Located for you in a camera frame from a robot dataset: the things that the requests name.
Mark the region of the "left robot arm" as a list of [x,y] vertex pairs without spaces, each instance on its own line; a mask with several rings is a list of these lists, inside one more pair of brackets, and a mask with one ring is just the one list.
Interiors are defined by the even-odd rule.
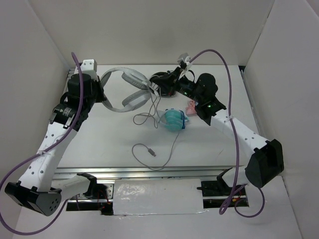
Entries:
[[17,182],[7,183],[4,189],[17,204],[51,216],[62,201],[77,194],[88,199],[97,196],[103,186],[88,173],[78,173],[59,183],[52,179],[65,150],[88,118],[93,105],[102,101],[103,92],[97,73],[86,71],[71,76],[67,92],[53,109],[37,157]]

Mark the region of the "grey white over-ear headphones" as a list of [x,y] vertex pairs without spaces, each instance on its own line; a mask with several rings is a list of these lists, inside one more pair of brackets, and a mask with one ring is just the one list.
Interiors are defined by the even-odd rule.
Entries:
[[[105,72],[101,77],[101,85],[106,88],[109,84],[112,74],[120,73],[119,80],[123,82],[120,84],[112,83],[111,86],[116,91],[108,96],[104,94],[105,99],[102,104],[109,110],[117,113],[126,113],[137,110],[145,105],[149,100],[159,97],[160,94],[152,86],[151,81],[139,71],[127,67],[114,67]],[[114,96],[125,97],[122,100],[121,107],[115,107],[111,103]]]

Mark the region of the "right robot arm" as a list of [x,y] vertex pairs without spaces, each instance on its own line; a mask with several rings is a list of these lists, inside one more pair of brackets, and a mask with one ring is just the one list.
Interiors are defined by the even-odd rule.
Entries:
[[229,113],[216,97],[218,87],[214,76],[201,74],[197,81],[191,81],[183,75],[180,67],[176,67],[168,78],[168,88],[194,100],[197,115],[209,126],[221,131],[231,139],[237,139],[249,159],[246,166],[228,169],[219,176],[217,190],[228,195],[234,190],[233,180],[239,184],[252,184],[262,188],[284,171],[282,144],[276,140],[268,140]]

